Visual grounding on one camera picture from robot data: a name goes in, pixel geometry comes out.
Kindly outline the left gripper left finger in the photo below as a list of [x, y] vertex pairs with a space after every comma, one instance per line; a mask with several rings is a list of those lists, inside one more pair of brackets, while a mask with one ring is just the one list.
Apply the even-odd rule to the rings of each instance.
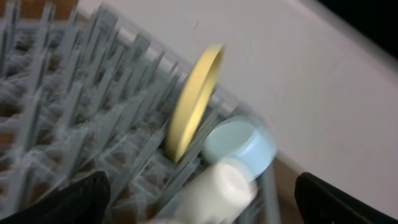
[[96, 171], [33, 206], [1, 220], [1, 224], [101, 224], [111, 187], [103, 171]]

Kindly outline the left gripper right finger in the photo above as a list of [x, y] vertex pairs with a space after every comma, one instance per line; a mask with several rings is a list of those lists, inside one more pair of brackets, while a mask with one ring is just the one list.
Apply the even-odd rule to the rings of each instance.
[[397, 224], [395, 218], [308, 172], [297, 177], [294, 197], [305, 224]]

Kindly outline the pale green cup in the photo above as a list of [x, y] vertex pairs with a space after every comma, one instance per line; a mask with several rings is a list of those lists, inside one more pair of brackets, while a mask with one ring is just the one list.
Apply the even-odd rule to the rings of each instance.
[[242, 162], [222, 159], [183, 188], [183, 200], [173, 219], [180, 223], [232, 223], [257, 192], [254, 176]]

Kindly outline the white bowl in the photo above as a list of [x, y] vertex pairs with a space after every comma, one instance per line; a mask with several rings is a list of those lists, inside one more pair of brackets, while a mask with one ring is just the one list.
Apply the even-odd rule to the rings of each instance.
[[155, 220], [148, 220], [142, 224], [183, 224], [183, 223], [173, 219], [155, 219]]

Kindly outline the light blue saucer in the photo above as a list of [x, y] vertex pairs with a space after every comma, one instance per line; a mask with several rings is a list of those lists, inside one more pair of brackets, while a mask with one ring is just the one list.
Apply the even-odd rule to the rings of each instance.
[[215, 126], [203, 142], [204, 159], [214, 164], [224, 158], [238, 160], [259, 177], [272, 163], [277, 145], [266, 125], [253, 116], [235, 116]]

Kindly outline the yellow-green plate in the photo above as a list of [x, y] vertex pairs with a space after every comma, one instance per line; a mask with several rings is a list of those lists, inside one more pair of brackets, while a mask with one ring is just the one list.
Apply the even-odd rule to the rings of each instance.
[[224, 45], [209, 46], [193, 66], [172, 113], [165, 151], [173, 162], [186, 153], [213, 94], [224, 55]]

